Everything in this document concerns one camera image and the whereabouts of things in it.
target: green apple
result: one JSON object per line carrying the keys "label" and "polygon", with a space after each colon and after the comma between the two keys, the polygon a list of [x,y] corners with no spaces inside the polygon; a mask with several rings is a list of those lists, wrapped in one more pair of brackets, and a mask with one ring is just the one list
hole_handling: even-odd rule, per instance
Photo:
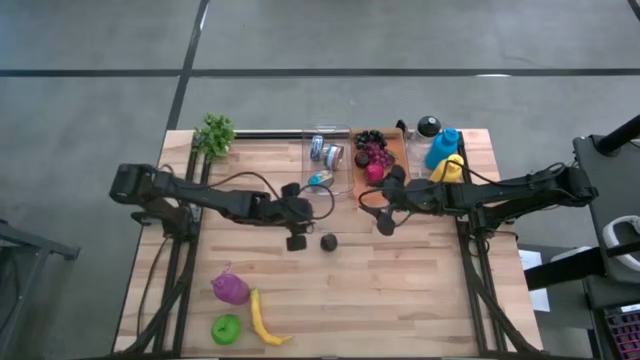
{"label": "green apple", "polygon": [[220,315],[213,322],[211,337],[218,345],[231,345],[242,332],[240,319],[232,314]]}

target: grapes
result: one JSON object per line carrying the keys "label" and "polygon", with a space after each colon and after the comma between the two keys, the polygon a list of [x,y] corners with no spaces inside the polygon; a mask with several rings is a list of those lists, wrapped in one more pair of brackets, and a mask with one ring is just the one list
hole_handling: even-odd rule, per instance
{"label": "grapes", "polygon": [[364,130],[355,134],[354,142],[357,150],[369,158],[370,163],[388,168],[395,162],[394,157],[386,149],[387,140],[379,130]]}

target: yellow bottle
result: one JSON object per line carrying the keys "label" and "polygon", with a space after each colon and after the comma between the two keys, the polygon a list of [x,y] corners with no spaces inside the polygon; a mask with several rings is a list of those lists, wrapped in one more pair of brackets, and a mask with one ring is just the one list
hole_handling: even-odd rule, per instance
{"label": "yellow bottle", "polygon": [[[453,154],[448,158],[440,161],[438,166],[436,166],[436,169],[433,170],[433,173],[431,174],[431,177],[429,178],[429,180],[434,182],[440,181],[440,179],[442,178],[442,172],[444,171],[444,167],[447,161],[454,161],[460,165],[464,165],[464,159],[462,159],[462,156],[458,154]],[[446,174],[444,174],[444,178],[442,178],[442,181],[458,182],[458,180],[460,179],[460,176],[462,176],[462,168],[459,165],[450,162],[449,165],[447,165],[447,172]]]}

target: yellow banana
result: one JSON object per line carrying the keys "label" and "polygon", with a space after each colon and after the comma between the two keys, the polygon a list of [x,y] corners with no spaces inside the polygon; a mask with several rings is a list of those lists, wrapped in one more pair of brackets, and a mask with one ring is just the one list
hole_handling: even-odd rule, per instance
{"label": "yellow banana", "polygon": [[264,328],[262,314],[260,313],[260,293],[258,289],[251,290],[251,317],[253,319],[253,330],[266,344],[282,345],[285,341],[293,338],[293,336],[273,336]]}

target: concrete floor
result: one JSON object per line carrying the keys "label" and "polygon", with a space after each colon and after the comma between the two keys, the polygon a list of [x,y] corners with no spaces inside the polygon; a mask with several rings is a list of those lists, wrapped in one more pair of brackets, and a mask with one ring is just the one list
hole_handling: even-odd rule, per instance
{"label": "concrete floor", "polygon": [[[180,69],[198,4],[5,0],[0,69]],[[194,68],[640,68],[639,35],[625,0],[212,0]],[[0,78],[0,218],[82,247],[75,263],[48,265],[21,358],[110,350],[140,229],[107,191],[118,163],[157,160],[177,83]],[[192,78],[177,127],[207,111],[240,129],[431,114],[489,128],[511,177],[570,162],[574,137],[637,115],[639,87],[638,77]],[[586,209],[532,214],[517,230],[527,243],[595,243]],[[545,347],[559,349],[566,336],[542,325]]]}

